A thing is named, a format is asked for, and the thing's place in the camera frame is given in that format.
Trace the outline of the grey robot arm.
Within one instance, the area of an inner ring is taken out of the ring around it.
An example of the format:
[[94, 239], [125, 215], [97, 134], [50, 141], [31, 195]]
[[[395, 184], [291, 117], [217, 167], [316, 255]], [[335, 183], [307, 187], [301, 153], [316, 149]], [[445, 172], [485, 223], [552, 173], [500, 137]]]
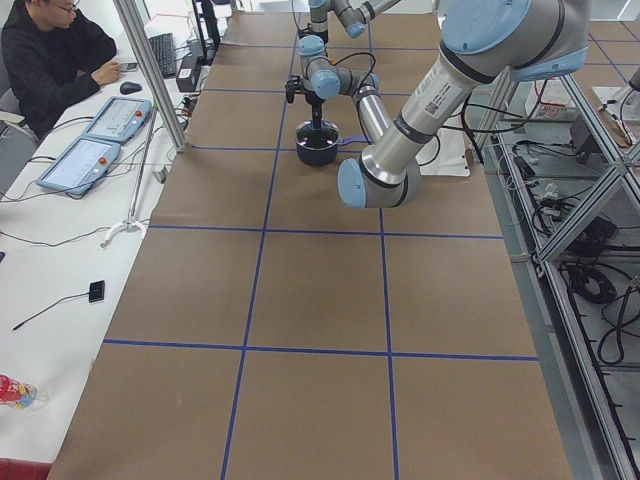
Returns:
[[323, 101], [350, 96], [371, 140], [338, 171], [338, 191], [351, 208], [394, 208], [419, 189], [417, 156], [481, 84], [504, 70], [515, 82], [579, 70], [587, 57], [588, 1], [451, 1], [436, 62], [395, 117], [389, 117], [374, 74], [334, 66], [326, 54], [328, 15], [355, 38], [392, 7], [390, 1], [312, 1], [309, 32], [300, 40], [302, 88]]
[[317, 36], [328, 44], [330, 13], [335, 14], [350, 38], [357, 38], [368, 23], [398, 3], [399, 0], [372, 0], [353, 7], [348, 0], [309, 0], [309, 22], [305, 28], [297, 28], [298, 38]]

